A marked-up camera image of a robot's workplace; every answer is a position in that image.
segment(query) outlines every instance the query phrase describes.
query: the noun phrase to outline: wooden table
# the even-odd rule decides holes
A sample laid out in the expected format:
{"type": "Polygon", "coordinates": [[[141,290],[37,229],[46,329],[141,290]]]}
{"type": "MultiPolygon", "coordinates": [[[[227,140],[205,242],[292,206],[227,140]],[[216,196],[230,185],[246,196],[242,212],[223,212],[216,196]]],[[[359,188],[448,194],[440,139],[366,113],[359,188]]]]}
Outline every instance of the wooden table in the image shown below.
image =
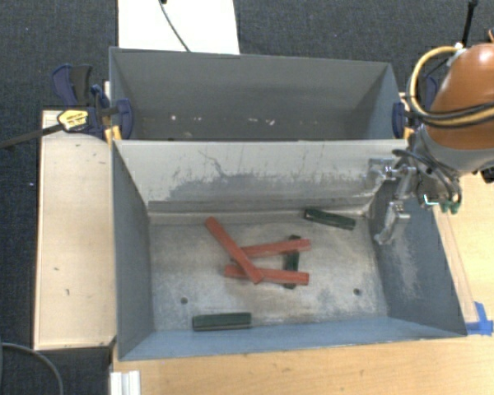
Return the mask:
{"type": "MultiPolygon", "coordinates": [[[[494,320],[494,186],[463,179],[451,216],[475,300],[494,320]]],[[[141,370],[142,395],[494,394],[494,335],[307,351],[185,359],[114,360],[141,370]]]]}

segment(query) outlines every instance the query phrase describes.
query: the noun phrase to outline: gray bin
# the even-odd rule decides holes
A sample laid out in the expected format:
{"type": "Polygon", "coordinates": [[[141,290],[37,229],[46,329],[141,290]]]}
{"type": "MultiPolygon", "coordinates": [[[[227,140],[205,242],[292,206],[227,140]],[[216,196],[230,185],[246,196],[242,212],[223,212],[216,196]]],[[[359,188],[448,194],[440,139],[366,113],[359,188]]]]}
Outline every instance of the gray bin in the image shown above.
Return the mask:
{"type": "Polygon", "coordinates": [[[404,146],[390,139],[390,65],[111,49],[110,84],[135,114],[112,163],[121,360],[466,335],[431,213],[408,203],[404,236],[372,239],[396,183],[368,188],[368,161],[404,146]],[[307,207],[357,226],[305,221],[307,207]],[[311,239],[310,284],[225,278],[209,216],[239,245],[311,239]],[[251,329],[191,329],[194,315],[240,311],[251,329]]]}

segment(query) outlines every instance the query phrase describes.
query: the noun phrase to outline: bin floor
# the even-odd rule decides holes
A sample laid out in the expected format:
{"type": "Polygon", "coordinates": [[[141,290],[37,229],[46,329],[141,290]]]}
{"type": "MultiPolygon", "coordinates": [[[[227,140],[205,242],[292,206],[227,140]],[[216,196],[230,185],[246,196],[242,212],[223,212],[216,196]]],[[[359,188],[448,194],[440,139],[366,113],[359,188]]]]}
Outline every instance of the bin floor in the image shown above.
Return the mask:
{"type": "MultiPolygon", "coordinates": [[[[299,270],[308,286],[225,278],[228,254],[207,231],[204,217],[191,225],[150,221],[151,283],[157,331],[190,329],[198,314],[250,312],[253,325],[312,323],[387,315],[371,236],[364,218],[353,231],[289,221],[239,223],[217,219],[240,246],[271,243],[299,235],[311,240],[299,270]]],[[[255,259],[260,267],[282,269],[283,256],[255,259]]]]}

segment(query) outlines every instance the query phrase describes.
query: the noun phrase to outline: yellow cable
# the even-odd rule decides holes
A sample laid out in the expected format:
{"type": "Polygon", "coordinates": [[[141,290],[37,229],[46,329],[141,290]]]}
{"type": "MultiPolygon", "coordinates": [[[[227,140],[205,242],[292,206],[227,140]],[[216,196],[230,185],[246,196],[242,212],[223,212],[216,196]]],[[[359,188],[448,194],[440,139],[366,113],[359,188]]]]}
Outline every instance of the yellow cable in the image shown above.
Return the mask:
{"type": "MultiPolygon", "coordinates": [[[[435,57],[438,54],[456,53],[458,50],[459,49],[449,45],[444,47],[437,47],[436,49],[430,50],[428,53],[424,54],[421,58],[419,58],[419,61],[417,62],[415,68],[413,69],[412,77],[410,78],[410,87],[408,90],[409,92],[408,98],[410,99],[410,103],[413,105],[413,107],[416,108],[416,110],[422,112],[423,114],[432,115],[431,113],[426,112],[419,105],[419,102],[417,101],[417,97],[416,97],[417,79],[419,78],[419,73],[421,72],[422,67],[425,65],[425,63],[428,60],[430,60],[431,58],[435,57]]],[[[461,126],[462,124],[465,123],[486,119],[488,117],[491,117],[492,115],[494,115],[494,107],[483,109],[482,111],[478,111],[477,113],[473,113],[462,118],[448,118],[442,120],[433,118],[431,122],[436,125],[443,125],[443,126],[461,126]]]]}

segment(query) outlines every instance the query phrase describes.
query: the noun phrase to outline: wooden block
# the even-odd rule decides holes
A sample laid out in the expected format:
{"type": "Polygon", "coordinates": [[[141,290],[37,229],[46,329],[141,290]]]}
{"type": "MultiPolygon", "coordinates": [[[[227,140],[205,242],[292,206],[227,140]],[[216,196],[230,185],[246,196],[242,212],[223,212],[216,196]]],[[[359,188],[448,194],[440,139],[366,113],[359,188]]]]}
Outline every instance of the wooden block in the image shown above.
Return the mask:
{"type": "MultiPolygon", "coordinates": [[[[282,271],[280,269],[259,269],[263,273],[265,282],[275,284],[297,284],[307,286],[310,282],[310,274],[307,272],[282,271]]],[[[237,265],[226,265],[224,274],[228,278],[249,278],[247,274],[237,265]]]]}
{"type": "Polygon", "coordinates": [[[208,217],[205,221],[205,226],[232,258],[239,263],[241,269],[254,284],[258,284],[263,280],[263,273],[249,260],[244,251],[227,234],[216,218],[208,217]]]}
{"type": "Polygon", "coordinates": [[[305,252],[311,250],[309,239],[295,239],[279,241],[277,243],[258,244],[241,248],[250,258],[268,258],[277,254],[290,254],[293,252],[305,252]]]}

